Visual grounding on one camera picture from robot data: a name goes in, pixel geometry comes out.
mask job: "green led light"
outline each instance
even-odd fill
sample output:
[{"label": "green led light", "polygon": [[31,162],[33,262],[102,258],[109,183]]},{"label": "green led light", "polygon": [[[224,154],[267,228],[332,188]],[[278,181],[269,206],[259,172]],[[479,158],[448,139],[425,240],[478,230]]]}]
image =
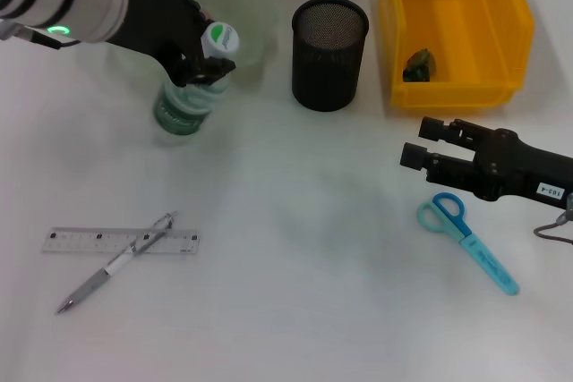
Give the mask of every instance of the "green led light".
[{"label": "green led light", "polygon": [[70,33],[70,30],[64,26],[50,27],[49,29],[47,29],[47,31],[49,31],[50,33],[56,33],[58,35],[67,35],[68,33]]}]

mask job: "scissor handle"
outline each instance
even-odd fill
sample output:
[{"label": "scissor handle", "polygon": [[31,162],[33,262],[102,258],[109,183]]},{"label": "scissor handle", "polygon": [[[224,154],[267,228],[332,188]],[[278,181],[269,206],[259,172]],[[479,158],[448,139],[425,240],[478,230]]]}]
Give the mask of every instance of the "scissor handle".
[{"label": "scissor handle", "polygon": [[[439,224],[434,224],[426,218],[426,213],[431,211],[440,221]],[[458,242],[463,240],[465,236],[459,229],[452,223],[445,213],[441,211],[433,202],[426,201],[422,203],[417,211],[418,224],[426,230],[433,233],[445,233],[456,239]]]},{"label": "scissor handle", "polygon": [[[457,215],[453,215],[449,212],[444,205],[441,204],[442,200],[451,200],[458,205],[459,213]],[[469,236],[472,231],[464,222],[464,216],[466,215],[466,206],[464,206],[464,202],[456,195],[450,192],[441,192],[440,194],[436,194],[432,202],[436,205],[448,219],[454,223],[454,225],[458,228],[460,232],[464,234],[464,236]]]}]

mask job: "green object in bin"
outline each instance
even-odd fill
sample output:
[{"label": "green object in bin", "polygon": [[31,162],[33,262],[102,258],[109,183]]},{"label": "green object in bin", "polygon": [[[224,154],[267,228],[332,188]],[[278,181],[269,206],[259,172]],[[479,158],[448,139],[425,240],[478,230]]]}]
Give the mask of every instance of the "green object in bin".
[{"label": "green object in bin", "polygon": [[406,62],[406,69],[402,72],[404,82],[430,82],[435,74],[436,61],[430,50],[424,48],[412,55]]}]

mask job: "black cable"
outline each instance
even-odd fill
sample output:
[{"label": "black cable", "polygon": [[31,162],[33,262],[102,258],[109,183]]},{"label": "black cable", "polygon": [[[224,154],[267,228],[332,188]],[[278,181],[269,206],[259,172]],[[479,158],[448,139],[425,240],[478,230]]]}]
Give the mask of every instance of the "black cable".
[{"label": "black cable", "polygon": [[32,44],[38,44],[43,47],[48,47],[52,49],[60,49],[62,47],[62,43],[59,40],[51,38],[35,30],[32,31],[30,42]]},{"label": "black cable", "polygon": [[537,237],[541,237],[542,239],[547,239],[548,241],[556,241],[556,242],[563,242],[563,243],[569,243],[570,245],[573,245],[573,241],[570,239],[565,239],[564,237],[559,237],[559,236],[551,236],[549,234],[543,234],[540,232],[543,232],[545,230],[551,230],[552,228],[555,227],[559,227],[561,224],[558,223],[553,223],[553,224],[548,224],[548,225],[542,225],[541,227],[537,227],[534,230],[534,234]]},{"label": "black cable", "polygon": [[65,44],[62,44],[61,48],[73,47],[74,45],[79,45],[80,43],[81,43],[80,40],[74,40],[73,42],[66,42]]}]

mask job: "green bottle label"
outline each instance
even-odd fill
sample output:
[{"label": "green bottle label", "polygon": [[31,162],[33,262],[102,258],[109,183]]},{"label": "green bottle label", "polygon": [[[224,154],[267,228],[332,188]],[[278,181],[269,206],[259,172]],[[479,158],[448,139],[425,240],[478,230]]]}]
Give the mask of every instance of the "green bottle label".
[{"label": "green bottle label", "polygon": [[223,25],[222,24],[214,26],[211,29],[211,37],[215,42],[218,42],[218,39],[221,37],[222,34],[223,34]]},{"label": "green bottle label", "polygon": [[153,114],[158,124],[168,133],[188,136],[197,132],[209,114],[192,115],[177,109],[165,93],[160,93]]}]

